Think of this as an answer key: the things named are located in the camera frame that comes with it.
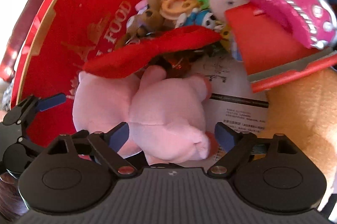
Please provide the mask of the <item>red cardboard box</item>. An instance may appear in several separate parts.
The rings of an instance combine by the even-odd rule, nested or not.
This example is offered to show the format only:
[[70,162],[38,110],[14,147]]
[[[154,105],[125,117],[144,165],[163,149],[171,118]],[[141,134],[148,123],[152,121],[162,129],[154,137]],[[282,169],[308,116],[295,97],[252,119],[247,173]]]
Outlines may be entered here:
[[44,0],[27,35],[13,84],[12,105],[29,96],[64,93],[66,102],[36,114],[26,134],[47,146],[72,134],[72,104],[84,63],[109,53],[141,0]]

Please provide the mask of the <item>red bow ribbon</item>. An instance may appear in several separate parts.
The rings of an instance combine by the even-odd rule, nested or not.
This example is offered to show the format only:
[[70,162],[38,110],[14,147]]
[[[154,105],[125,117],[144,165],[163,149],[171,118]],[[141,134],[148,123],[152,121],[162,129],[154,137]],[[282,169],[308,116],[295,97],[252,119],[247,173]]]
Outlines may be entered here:
[[191,25],[164,31],[138,44],[127,45],[87,61],[82,70],[103,78],[125,78],[145,67],[153,58],[196,50],[221,40],[221,35],[203,26]]

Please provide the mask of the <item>small brown bear plush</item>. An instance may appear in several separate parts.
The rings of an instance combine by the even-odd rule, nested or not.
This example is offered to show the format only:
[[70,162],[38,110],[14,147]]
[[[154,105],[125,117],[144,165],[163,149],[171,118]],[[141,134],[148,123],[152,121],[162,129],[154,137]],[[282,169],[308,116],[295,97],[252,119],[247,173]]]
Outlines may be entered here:
[[164,24],[164,17],[160,14],[161,0],[147,0],[147,9],[129,18],[126,24],[127,39],[142,38],[149,33],[158,31]]

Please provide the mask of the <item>pink pig-suit bear plush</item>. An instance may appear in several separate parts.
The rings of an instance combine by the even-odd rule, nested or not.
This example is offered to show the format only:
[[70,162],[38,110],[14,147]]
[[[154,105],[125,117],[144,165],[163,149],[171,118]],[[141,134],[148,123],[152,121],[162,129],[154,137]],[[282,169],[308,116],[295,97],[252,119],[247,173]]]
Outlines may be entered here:
[[129,137],[118,151],[122,158],[144,152],[150,165],[201,161],[212,149],[203,107],[210,96],[205,76],[168,78],[160,66],[122,79],[80,72],[72,119],[77,131],[89,133],[108,133],[126,122]]

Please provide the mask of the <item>red toy box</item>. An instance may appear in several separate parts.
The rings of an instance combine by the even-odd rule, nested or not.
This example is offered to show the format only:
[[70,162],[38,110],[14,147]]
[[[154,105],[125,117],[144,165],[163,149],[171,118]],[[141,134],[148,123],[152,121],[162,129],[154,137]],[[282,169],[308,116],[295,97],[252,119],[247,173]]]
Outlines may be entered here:
[[336,65],[336,51],[306,49],[253,4],[225,12],[253,92],[272,89]]

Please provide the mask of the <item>orange potato head toy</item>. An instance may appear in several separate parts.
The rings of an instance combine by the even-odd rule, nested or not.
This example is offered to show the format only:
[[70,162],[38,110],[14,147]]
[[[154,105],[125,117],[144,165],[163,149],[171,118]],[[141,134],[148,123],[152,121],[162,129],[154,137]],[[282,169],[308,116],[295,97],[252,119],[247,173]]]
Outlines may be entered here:
[[176,21],[183,13],[189,15],[193,9],[199,8],[198,0],[161,0],[161,2],[160,14],[171,21]]

